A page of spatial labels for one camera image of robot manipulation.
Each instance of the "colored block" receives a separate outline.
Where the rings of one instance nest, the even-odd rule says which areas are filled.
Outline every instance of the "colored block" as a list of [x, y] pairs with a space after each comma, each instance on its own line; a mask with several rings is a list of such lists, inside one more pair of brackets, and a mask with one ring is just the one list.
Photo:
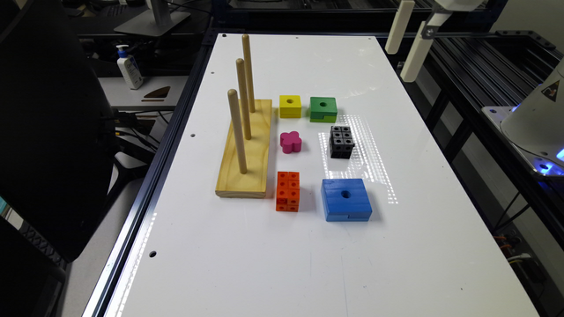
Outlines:
[[331, 127], [329, 142], [332, 159], [349, 159], [351, 157], [354, 141], [350, 127]]
[[335, 123], [337, 121], [336, 115], [325, 115], [322, 119], [309, 118], [310, 122], [324, 122], [324, 123]]
[[298, 211], [300, 208], [300, 173], [278, 172], [276, 211]]
[[362, 179], [323, 180], [325, 220], [368, 221], [372, 207]]
[[280, 118], [301, 118], [300, 96], [280, 96]]
[[332, 122], [337, 119], [337, 101], [331, 97], [311, 97], [309, 99], [310, 122]]
[[282, 146], [282, 152], [285, 154], [290, 154], [293, 151], [301, 151], [301, 138], [300, 133], [292, 131], [290, 133], [280, 134], [280, 146]]

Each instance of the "orange cube with holes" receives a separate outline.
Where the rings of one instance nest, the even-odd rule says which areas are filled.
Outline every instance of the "orange cube with holes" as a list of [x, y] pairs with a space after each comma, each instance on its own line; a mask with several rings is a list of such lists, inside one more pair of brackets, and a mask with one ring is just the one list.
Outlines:
[[298, 211], [300, 208], [300, 173], [278, 172], [276, 211]]

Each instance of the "desk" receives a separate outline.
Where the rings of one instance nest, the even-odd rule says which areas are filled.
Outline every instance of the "desk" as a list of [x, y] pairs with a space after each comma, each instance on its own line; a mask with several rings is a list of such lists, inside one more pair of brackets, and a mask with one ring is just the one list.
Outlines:
[[[334, 96], [370, 132], [370, 221], [325, 222], [321, 181], [348, 162], [324, 168], [330, 124], [307, 118], [273, 115], [266, 199], [215, 196], [242, 56], [241, 36], [220, 34], [108, 315], [538, 316], [376, 38], [251, 35], [251, 47], [257, 99]], [[286, 155], [291, 130], [304, 144]], [[298, 213], [274, 210], [276, 171], [301, 172]]]

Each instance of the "bottle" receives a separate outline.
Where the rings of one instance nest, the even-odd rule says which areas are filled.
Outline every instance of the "bottle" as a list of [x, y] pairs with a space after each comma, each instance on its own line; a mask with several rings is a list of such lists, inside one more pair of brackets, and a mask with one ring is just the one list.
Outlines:
[[143, 78], [141, 77], [141, 73], [139, 72], [139, 67], [135, 62], [135, 58], [133, 56], [128, 55], [127, 52], [123, 49], [128, 47], [129, 45], [116, 45], [117, 47], [117, 54], [120, 58], [117, 60], [117, 66], [122, 71], [123, 78], [125, 79], [125, 84], [130, 89], [137, 89], [143, 84]]

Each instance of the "yellow block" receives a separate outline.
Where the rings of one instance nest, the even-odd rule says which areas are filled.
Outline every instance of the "yellow block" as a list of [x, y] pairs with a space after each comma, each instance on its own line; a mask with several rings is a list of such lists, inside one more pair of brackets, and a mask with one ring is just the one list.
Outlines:
[[264, 198], [271, 138], [272, 100], [255, 100], [250, 114], [251, 139], [244, 140], [247, 173], [239, 172], [233, 125], [227, 133], [215, 194], [226, 198]]
[[278, 110], [280, 112], [280, 118], [288, 117], [288, 115], [292, 117], [297, 115], [298, 118], [301, 118], [300, 96], [281, 95], [280, 108]]

